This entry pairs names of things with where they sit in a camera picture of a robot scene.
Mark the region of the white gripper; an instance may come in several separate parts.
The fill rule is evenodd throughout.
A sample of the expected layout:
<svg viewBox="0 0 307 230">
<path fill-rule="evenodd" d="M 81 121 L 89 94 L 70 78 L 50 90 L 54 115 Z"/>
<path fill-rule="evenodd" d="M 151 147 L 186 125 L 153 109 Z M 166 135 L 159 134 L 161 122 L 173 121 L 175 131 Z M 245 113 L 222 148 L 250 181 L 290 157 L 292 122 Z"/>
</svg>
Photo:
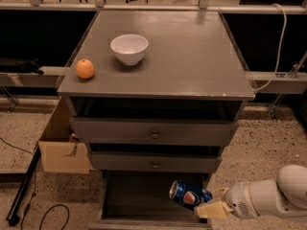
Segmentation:
<svg viewBox="0 0 307 230">
<path fill-rule="evenodd" d="M 194 208 L 195 214 L 200 219 L 226 219 L 230 213 L 238 219 L 258 217 L 252 204 L 249 182 L 239 182 L 229 188 L 215 189 L 212 191 L 212 196 L 219 199 L 210 200 Z"/>
</svg>

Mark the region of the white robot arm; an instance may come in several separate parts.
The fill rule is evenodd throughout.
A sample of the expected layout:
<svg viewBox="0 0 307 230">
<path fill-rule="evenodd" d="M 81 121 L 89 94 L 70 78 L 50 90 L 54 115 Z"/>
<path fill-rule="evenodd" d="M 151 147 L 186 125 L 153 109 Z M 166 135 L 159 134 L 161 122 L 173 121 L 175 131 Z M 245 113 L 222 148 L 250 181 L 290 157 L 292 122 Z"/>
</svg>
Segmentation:
<svg viewBox="0 0 307 230">
<path fill-rule="evenodd" d="M 276 179 L 239 182 L 221 188 L 213 198 L 194 208 L 200 219 L 257 219 L 274 216 L 307 222 L 307 168 L 288 165 Z"/>
</svg>

